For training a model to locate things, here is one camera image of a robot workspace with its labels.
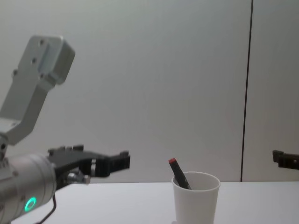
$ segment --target cup rim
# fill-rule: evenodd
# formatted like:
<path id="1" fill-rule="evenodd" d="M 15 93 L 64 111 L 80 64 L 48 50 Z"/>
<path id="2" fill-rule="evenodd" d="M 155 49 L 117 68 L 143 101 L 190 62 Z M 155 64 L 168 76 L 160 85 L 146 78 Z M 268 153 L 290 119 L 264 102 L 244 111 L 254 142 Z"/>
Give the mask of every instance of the cup rim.
<path id="1" fill-rule="evenodd" d="M 205 175 L 211 176 L 211 177 L 215 178 L 215 179 L 218 181 L 218 186 L 215 187 L 215 188 L 207 189 L 207 190 L 190 190 L 190 189 L 186 189 L 186 188 L 182 188 L 182 187 L 178 186 L 178 185 L 174 182 L 174 177 L 173 177 L 173 178 L 171 179 L 171 183 L 172 183 L 172 185 L 175 186 L 176 188 L 179 188 L 179 189 L 182 189 L 182 190 L 186 190 L 186 191 L 193 191 L 193 192 L 208 192 L 208 191 L 216 190 L 216 189 L 219 188 L 220 185 L 221 185 L 220 180 L 219 180 L 217 177 L 215 177 L 215 176 L 213 176 L 213 175 L 211 175 L 211 174 L 207 174 L 207 173 L 204 173 L 204 172 L 197 172 L 197 171 L 188 171 L 188 172 L 183 172 L 183 173 L 184 173 L 184 174 L 188 174 L 188 173 L 196 173 L 196 174 L 205 174 Z"/>

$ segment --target silver cylindrical joint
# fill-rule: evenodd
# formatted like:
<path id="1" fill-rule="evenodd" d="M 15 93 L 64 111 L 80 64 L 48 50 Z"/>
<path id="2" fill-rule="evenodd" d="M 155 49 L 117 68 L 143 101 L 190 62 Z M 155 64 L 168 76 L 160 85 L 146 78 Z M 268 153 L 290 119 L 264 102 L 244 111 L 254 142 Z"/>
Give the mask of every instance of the silver cylindrical joint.
<path id="1" fill-rule="evenodd" d="M 56 191 L 55 171 L 46 157 L 37 154 L 11 157 L 8 165 L 12 175 L 0 179 L 0 224 L 46 204 Z"/>

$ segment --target white wall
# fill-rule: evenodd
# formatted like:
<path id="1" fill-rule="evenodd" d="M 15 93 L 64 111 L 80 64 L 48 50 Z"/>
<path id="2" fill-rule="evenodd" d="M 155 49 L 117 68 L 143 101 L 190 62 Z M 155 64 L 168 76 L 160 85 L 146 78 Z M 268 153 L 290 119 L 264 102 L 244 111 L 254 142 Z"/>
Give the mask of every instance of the white wall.
<path id="1" fill-rule="evenodd" d="M 299 154 L 299 1 L 254 2 L 244 181 L 297 181 L 272 150 Z"/>
<path id="2" fill-rule="evenodd" d="M 76 50 L 34 132 L 8 155 L 84 143 L 131 153 L 109 182 L 169 181 L 184 170 L 239 181 L 250 0 L 0 2 L 0 103 L 29 37 Z"/>

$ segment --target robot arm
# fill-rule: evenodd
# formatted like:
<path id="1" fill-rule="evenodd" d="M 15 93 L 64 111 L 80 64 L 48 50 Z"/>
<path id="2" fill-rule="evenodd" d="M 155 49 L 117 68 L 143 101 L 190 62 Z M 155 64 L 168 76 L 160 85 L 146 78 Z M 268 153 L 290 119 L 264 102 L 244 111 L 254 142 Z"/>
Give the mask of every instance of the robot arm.
<path id="1" fill-rule="evenodd" d="M 13 71 L 13 83 L 0 110 L 0 224 L 9 224 L 55 199 L 56 190 L 69 184 L 89 183 L 91 177 L 108 177 L 129 168 L 128 152 L 105 156 L 84 152 L 83 146 L 50 149 L 47 157 L 5 157 L 8 145 L 32 132 L 48 91 L 65 81 L 74 57 L 62 37 L 33 36 Z"/>

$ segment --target white table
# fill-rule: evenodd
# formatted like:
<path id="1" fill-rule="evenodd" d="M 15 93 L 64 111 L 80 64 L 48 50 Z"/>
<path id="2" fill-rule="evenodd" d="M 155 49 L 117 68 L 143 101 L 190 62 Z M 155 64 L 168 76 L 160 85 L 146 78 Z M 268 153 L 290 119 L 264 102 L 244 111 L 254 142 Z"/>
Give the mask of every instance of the white table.
<path id="1" fill-rule="evenodd" d="M 72 185 L 57 192 L 45 224 L 175 224 L 171 183 Z M 33 224 L 52 202 L 15 220 Z M 299 182 L 221 183 L 215 224 L 297 224 Z"/>

